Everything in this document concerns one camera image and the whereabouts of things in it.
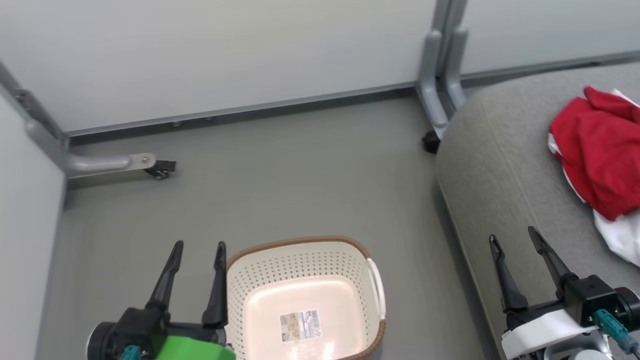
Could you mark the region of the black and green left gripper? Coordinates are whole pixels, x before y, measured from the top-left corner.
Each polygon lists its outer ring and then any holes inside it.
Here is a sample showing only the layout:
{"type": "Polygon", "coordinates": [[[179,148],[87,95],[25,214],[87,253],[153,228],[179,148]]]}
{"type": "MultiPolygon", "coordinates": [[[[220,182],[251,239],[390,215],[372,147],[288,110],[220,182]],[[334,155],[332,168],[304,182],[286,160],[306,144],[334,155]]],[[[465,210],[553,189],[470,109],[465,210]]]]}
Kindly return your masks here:
{"type": "Polygon", "coordinates": [[[201,324],[169,322],[175,275],[185,242],[178,240],[167,258],[145,308],[130,307],[118,321],[101,322],[87,338],[87,360],[235,360],[227,344],[227,249],[217,244],[214,281],[201,324]]]}

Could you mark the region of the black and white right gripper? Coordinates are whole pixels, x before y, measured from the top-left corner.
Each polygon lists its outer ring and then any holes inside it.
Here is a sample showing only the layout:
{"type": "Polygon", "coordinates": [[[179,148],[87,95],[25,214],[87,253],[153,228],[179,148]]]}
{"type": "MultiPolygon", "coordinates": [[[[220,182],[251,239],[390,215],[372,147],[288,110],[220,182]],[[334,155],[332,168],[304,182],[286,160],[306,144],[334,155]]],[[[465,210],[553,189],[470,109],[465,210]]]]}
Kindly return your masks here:
{"type": "Polygon", "coordinates": [[[502,350],[509,360],[610,360],[610,341],[628,355],[639,356],[639,296],[626,287],[612,288],[596,275],[581,278],[569,270],[534,226],[527,228],[559,287],[556,301],[529,305],[506,265],[498,238],[489,245],[498,279],[507,330],[502,350]]]}

